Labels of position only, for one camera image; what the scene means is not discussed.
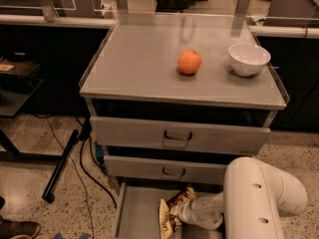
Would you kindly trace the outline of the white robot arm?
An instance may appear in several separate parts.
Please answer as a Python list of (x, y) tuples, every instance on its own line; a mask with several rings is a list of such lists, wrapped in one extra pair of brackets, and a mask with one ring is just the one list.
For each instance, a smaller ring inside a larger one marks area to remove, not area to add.
[(259, 159), (241, 157), (224, 174), (223, 191), (194, 198), (178, 209), (187, 224), (214, 230), (224, 216), (226, 239), (284, 239), (280, 212), (297, 215), (307, 206), (304, 185), (295, 176)]

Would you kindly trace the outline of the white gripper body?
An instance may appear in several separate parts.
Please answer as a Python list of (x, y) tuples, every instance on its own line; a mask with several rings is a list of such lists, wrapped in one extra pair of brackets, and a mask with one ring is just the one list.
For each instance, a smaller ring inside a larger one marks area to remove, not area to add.
[(206, 210), (202, 200), (194, 199), (183, 203), (178, 208), (178, 217), (184, 223), (199, 225), (203, 222), (203, 213)]

